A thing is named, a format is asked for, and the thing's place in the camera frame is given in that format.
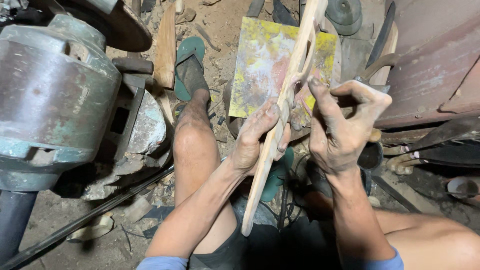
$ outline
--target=forearm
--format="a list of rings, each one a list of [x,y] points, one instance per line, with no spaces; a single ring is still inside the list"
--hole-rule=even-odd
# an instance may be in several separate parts
[[[332,186],[334,222],[343,256],[384,260],[395,256],[361,184],[360,169],[327,176]]]
[[[162,222],[146,256],[188,258],[212,227],[241,178],[231,169],[229,159],[226,159],[195,193]]]

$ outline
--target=dirty hand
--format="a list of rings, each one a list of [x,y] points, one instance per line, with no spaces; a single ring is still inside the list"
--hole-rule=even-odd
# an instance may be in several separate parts
[[[265,101],[257,111],[247,118],[239,131],[235,146],[228,158],[231,159],[234,170],[243,176],[255,174],[256,164],[263,146],[260,138],[276,125],[280,117],[280,107],[276,102],[277,98],[269,98]],[[278,144],[275,160],[282,157],[289,141],[290,125],[287,124]]]
[[[372,131],[373,123],[392,103],[392,98],[358,81],[347,81],[328,91],[318,79],[308,86],[316,99],[310,135],[310,153],[328,176],[338,178],[358,171],[357,160]],[[355,115],[345,119],[332,96],[351,96],[357,103]]]

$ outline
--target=shirt sleeve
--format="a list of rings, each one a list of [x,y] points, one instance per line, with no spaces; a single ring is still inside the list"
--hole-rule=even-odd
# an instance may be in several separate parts
[[[138,266],[137,270],[186,270],[188,259],[179,257],[148,257]]]
[[[403,270],[403,260],[398,250],[395,251],[395,257],[388,260],[364,260],[357,258],[345,258],[343,260],[343,269],[345,270]]]

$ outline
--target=yellow metal sheet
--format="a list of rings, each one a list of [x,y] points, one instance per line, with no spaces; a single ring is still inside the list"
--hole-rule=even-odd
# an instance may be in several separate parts
[[[299,28],[243,17],[229,115],[248,117],[269,97],[278,96]],[[311,74],[329,84],[336,36],[318,33]],[[308,125],[315,99],[305,85],[295,111]]]

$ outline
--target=grinding wheel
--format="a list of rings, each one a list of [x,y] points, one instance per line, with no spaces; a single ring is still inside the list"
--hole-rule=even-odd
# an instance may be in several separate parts
[[[110,14],[106,14],[86,0],[58,0],[73,17],[100,31],[107,45],[116,49],[142,52],[152,46],[152,34],[137,14],[119,0]]]
[[[361,15],[360,0],[328,0],[326,13],[339,25],[352,25]]]
[[[351,36],[354,33],[356,33],[360,29],[361,23],[363,21],[363,16],[362,16],[362,14],[360,14],[359,19],[354,24],[352,24],[352,25],[339,25],[336,22],[334,22],[330,18],[330,16],[328,16],[328,14],[325,13],[325,16],[333,24],[333,27],[335,27],[335,30],[337,31],[337,33],[339,35],[342,35],[342,36]]]

